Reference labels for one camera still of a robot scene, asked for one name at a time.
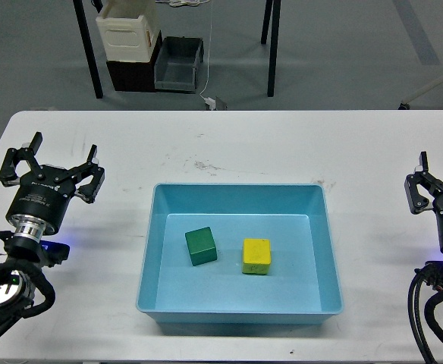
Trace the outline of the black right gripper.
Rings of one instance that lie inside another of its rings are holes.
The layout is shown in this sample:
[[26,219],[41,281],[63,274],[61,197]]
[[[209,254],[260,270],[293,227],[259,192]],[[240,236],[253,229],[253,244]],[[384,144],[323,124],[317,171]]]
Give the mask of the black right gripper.
[[443,253],[443,182],[429,172],[427,152],[419,154],[419,164],[412,174],[404,181],[410,212],[414,215],[427,210],[430,200],[419,192],[419,187],[426,190],[434,198],[432,203],[438,228],[438,242]]

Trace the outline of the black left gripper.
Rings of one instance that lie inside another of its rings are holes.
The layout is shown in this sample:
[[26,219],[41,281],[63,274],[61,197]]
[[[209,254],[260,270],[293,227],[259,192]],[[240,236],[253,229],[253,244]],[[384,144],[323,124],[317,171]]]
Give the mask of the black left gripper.
[[[6,213],[6,220],[15,226],[20,217],[28,216],[46,223],[45,234],[57,234],[71,198],[85,203],[95,202],[105,179],[105,169],[96,159],[97,145],[92,144],[86,161],[70,169],[40,165],[36,153],[42,143],[42,133],[37,131],[31,142],[19,149],[9,148],[0,168],[3,186],[19,184],[19,189]],[[21,178],[16,167],[25,161],[30,172]]]

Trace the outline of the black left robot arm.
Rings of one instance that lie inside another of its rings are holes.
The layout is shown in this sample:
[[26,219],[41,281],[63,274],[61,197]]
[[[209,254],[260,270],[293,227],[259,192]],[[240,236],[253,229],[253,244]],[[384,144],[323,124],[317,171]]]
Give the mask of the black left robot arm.
[[0,231],[0,337],[21,319],[38,316],[55,302],[55,290],[42,270],[68,259],[70,247],[47,241],[59,232],[70,201],[93,203],[105,179],[92,146],[86,161],[70,169],[41,165],[36,153],[42,134],[10,148],[0,169],[0,182],[16,186],[6,213],[13,231]]

